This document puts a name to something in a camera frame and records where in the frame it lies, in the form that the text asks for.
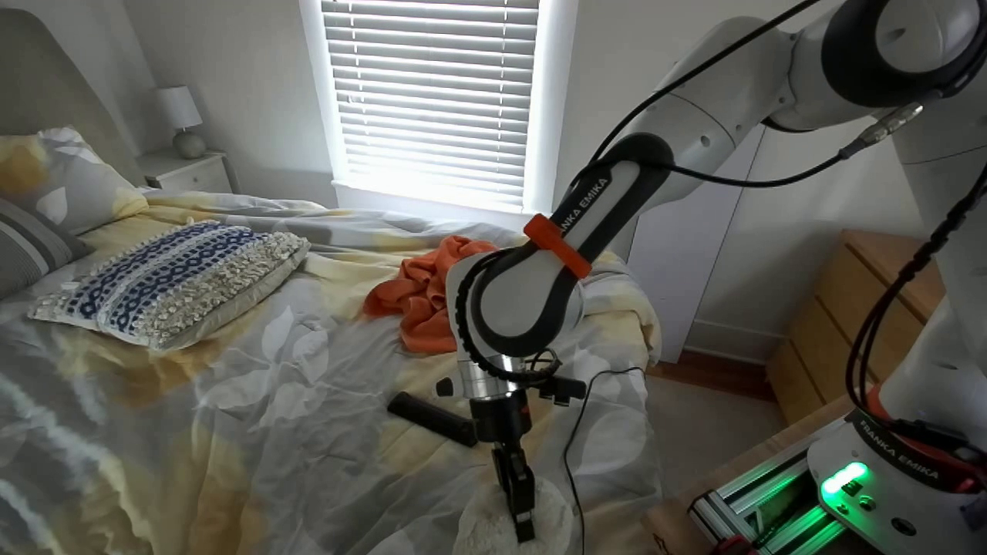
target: pillow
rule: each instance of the pillow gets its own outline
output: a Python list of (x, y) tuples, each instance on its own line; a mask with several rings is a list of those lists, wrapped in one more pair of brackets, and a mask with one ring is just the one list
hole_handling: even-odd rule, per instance
[(40, 212), (66, 234), (83, 234), (111, 220), (147, 208), (145, 193), (99, 160), (72, 126), (3, 138), (0, 197)]
[(175, 352), (273, 291), (306, 253), (309, 239), (287, 230), (189, 226), (68, 278), (27, 313)]
[(26, 289), (37, 278), (75, 262), (83, 254), (72, 236), (62, 236), (40, 214), (0, 201), (0, 295)]

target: blue and white pillow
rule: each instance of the blue and white pillow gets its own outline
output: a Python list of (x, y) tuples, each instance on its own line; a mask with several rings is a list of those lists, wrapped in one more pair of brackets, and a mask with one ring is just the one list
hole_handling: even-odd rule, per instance
[(273, 291), (306, 253), (309, 239), (287, 230), (189, 226), (72, 278), (30, 316), (175, 352)]

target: wooden dresser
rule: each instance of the wooden dresser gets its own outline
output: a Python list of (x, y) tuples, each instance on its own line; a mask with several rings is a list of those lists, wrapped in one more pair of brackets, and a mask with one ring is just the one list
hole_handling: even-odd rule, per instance
[[(769, 359), (769, 383), (781, 414), (795, 423), (846, 395), (842, 372), (868, 312), (899, 278), (920, 239), (846, 230), (790, 335)], [(941, 273), (924, 269), (889, 307), (870, 356), (870, 378), (882, 383), (903, 359), (936, 305)]]

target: wrinkled sheet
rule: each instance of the wrinkled sheet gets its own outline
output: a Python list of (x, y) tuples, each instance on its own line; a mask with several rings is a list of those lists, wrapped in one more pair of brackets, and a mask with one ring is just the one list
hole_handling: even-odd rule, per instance
[[(309, 230), (326, 230), (326, 249), (246, 316), (180, 355), (152, 356), (27, 320), (27, 303), (58, 273), (0, 303), (0, 552), (452, 547), (464, 505), (496, 483), (491, 452), (391, 419), (387, 401), (397, 389), (433, 391), (458, 355), (408, 355), (397, 316), (358, 313), (374, 283), (448, 229), (225, 193), (152, 197), (152, 212), (87, 234), (96, 253), (78, 266), (175, 222), (258, 212), (277, 229), (302, 214)], [(464, 234), (515, 239), (495, 229)], [(586, 316), (561, 372), (589, 378), (653, 359), (657, 320), (617, 259), (598, 266), (584, 295)], [(657, 493), (645, 401), (638, 372), (596, 389), (575, 445), (589, 526)], [(533, 401), (524, 436), (533, 471), (564, 500), (561, 445), (575, 417), (577, 406)]]

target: window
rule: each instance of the window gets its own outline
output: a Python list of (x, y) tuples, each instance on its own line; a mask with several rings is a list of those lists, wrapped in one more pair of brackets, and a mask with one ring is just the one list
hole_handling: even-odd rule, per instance
[(537, 208), (541, 16), (541, 0), (324, 0), (336, 183)]

